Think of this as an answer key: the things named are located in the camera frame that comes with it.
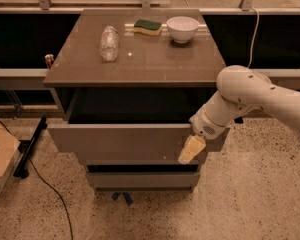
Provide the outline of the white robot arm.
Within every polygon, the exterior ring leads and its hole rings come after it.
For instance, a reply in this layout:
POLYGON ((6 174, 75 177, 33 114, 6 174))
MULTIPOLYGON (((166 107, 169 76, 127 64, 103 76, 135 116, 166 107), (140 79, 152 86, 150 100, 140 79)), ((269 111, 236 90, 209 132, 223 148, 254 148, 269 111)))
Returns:
POLYGON ((221 135, 229 122, 261 109, 300 133, 300 92, 277 86, 264 74, 247 67, 224 68, 216 79, 215 94, 190 118, 193 135, 185 141, 178 162, 189 164, 221 135))

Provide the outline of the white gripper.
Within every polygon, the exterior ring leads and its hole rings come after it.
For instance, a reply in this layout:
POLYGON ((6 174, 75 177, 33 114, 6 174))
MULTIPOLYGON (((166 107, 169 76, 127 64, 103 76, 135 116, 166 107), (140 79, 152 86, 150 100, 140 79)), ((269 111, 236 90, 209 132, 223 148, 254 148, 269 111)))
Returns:
POLYGON ((205 138, 208 140, 216 139, 225 131, 229 121, 229 115, 220 108, 215 105, 203 105, 190 118, 193 132, 197 135, 190 135, 187 138, 178 162, 189 164, 206 147, 205 138))

